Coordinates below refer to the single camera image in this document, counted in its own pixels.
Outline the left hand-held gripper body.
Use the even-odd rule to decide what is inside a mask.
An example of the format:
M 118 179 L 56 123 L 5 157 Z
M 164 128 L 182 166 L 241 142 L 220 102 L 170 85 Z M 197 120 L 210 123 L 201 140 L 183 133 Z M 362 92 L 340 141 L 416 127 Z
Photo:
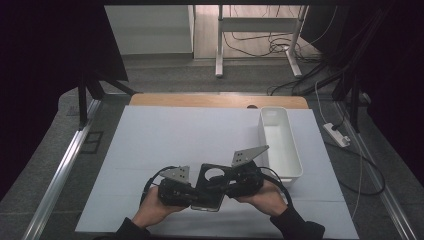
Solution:
M 188 207 L 193 203 L 185 198 L 185 195 L 189 193 L 184 191 L 186 186 L 191 186 L 189 171 L 189 166 L 170 166 L 160 171 L 162 180 L 158 194 L 164 205 Z

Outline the smartphone with silver edge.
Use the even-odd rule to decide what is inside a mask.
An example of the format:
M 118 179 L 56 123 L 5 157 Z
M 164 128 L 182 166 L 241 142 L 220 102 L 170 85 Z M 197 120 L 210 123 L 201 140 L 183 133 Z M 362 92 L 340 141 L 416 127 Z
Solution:
M 191 209 L 198 211 L 218 212 L 222 201 L 222 198 L 201 198 L 191 204 Z

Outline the white paper sheet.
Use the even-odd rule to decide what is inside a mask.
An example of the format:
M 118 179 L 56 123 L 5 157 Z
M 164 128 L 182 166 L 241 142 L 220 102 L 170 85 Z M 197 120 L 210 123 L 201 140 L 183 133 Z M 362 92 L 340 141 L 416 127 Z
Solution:
M 294 208 L 324 226 L 332 239 L 358 234 L 311 110 L 287 116 L 303 167 L 289 187 Z M 197 179 L 204 163 L 228 165 L 235 151 L 260 144 L 260 112 L 247 108 L 128 106 L 76 226 L 86 233 L 111 233 L 138 210 L 148 179 L 166 166 L 189 166 Z M 224 199 L 217 212 L 186 209 L 151 227 L 166 237 L 274 239 L 269 218 L 248 204 Z

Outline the white plastic storage bin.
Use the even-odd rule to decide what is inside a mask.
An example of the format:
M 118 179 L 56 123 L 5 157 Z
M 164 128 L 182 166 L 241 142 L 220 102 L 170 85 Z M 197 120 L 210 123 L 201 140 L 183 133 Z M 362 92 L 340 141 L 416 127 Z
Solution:
M 272 169 L 285 187 L 291 187 L 303 175 L 288 111 L 283 107 L 260 109 L 258 136 L 269 148 L 262 154 L 263 165 Z

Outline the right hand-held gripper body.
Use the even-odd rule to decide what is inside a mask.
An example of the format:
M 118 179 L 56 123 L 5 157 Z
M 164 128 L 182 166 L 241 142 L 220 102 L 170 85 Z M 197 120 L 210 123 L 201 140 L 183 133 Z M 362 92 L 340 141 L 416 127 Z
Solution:
M 262 188 L 264 177 L 254 159 L 268 148 L 264 145 L 234 152 L 230 183 L 226 189 L 229 198 L 253 196 Z

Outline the black metal stand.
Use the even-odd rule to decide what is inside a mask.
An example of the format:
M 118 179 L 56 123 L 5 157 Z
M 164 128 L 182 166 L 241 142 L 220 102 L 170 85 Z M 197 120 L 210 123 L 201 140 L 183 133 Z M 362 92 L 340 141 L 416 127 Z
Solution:
M 87 108 L 87 92 L 90 93 L 94 100 L 101 100 L 105 95 L 105 91 L 100 82 L 105 81 L 113 87 L 121 90 L 129 96 L 137 94 L 137 91 L 124 85 L 118 80 L 106 76 L 98 70 L 92 73 L 83 73 L 78 84 L 78 101 L 79 101 L 79 129 L 82 130 L 88 125 L 88 108 Z

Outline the white cabinet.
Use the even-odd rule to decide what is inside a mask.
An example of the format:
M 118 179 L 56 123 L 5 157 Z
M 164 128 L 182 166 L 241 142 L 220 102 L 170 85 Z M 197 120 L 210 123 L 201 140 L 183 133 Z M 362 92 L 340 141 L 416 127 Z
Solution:
M 193 52 L 192 5 L 106 6 L 122 55 Z

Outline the black phone case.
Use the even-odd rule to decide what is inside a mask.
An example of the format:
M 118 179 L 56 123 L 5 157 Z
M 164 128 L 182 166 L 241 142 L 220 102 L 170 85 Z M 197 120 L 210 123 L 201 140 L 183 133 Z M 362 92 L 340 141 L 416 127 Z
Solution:
M 195 187 L 202 190 L 202 193 L 198 195 L 199 196 L 202 195 L 205 198 L 215 197 L 215 198 L 224 199 L 225 195 L 212 192 L 211 187 L 212 186 L 228 186 L 229 184 L 228 185 L 209 185 L 208 180 L 213 176 L 220 176 L 220 175 L 225 175 L 230 177 L 231 171 L 232 171 L 232 168 L 228 166 L 221 166 L 221 165 L 215 165 L 215 164 L 202 164 L 200 172 L 199 172 L 199 176 L 197 179 L 196 187 Z

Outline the person's left hand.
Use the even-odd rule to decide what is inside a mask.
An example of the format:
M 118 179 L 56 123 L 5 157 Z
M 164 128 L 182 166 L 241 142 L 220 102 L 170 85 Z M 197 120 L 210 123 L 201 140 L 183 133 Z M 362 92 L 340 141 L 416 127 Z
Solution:
M 132 218 L 132 222 L 139 228 L 147 228 L 157 225 L 170 214 L 184 210 L 182 206 L 164 205 L 158 196 L 158 187 L 151 187 L 138 211 Z

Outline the white desk frame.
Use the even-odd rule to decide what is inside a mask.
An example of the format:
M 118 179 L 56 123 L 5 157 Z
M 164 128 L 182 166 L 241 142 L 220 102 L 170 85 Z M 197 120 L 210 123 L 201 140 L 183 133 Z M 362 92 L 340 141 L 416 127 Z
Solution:
M 300 36 L 307 6 L 300 6 L 296 18 L 248 18 L 224 17 L 223 6 L 218 6 L 218 39 L 216 49 L 215 75 L 223 76 L 223 36 L 226 32 L 288 33 L 292 35 L 290 45 L 284 48 L 286 57 L 296 78 L 302 76 L 295 57 L 295 47 Z

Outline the white power strip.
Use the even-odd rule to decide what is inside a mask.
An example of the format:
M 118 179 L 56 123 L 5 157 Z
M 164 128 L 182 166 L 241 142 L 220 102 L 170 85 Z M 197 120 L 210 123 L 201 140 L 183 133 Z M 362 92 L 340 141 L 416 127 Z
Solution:
M 323 128 L 339 147 L 348 147 L 350 145 L 350 138 L 347 135 L 342 135 L 338 128 L 332 123 L 324 124 Z

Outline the dark floor outlet cover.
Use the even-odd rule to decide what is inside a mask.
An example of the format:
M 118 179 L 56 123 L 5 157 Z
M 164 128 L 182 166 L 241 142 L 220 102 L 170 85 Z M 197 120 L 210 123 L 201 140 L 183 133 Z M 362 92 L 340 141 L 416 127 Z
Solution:
M 81 147 L 82 154 L 96 154 L 100 147 L 103 131 L 90 131 Z

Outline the person's right hand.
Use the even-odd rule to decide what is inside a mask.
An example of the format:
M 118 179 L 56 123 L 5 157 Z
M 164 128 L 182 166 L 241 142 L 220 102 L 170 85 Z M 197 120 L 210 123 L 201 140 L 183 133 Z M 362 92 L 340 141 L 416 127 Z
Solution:
M 247 203 L 258 211 L 271 217 L 277 217 L 288 209 L 277 187 L 265 180 L 261 189 L 252 196 L 237 197 L 239 203 Z

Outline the metal floor rail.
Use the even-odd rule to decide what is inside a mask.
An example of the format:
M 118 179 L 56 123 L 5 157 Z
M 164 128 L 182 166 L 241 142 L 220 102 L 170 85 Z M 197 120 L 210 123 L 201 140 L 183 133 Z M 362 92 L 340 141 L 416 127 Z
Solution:
M 347 148 L 326 147 L 343 182 L 355 229 L 361 240 L 424 240 L 424 187 L 374 125 L 362 107 L 354 129 L 342 102 L 322 107 L 328 122 L 343 123 Z
M 94 116 L 101 105 L 100 100 L 92 100 L 88 107 L 88 120 L 86 125 L 75 132 L 68 148 L 60 161 L 52 180 L 40 201 L 21 240 L 39 240 L 49 220 L 50 215 L 65 186 L 75 160 L 80 152 L 85 138 L 92 126 Z

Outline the dark curtain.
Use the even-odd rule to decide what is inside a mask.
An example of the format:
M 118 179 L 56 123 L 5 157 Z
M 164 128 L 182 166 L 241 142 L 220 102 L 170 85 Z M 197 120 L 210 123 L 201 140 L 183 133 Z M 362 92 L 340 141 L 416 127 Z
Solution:
M 0 0 L 0 200 L 84 79 L 128 79 L 106 0 Z
M 357 76 L 374 124 L 424 186 L 424 0 L 387 1 Z

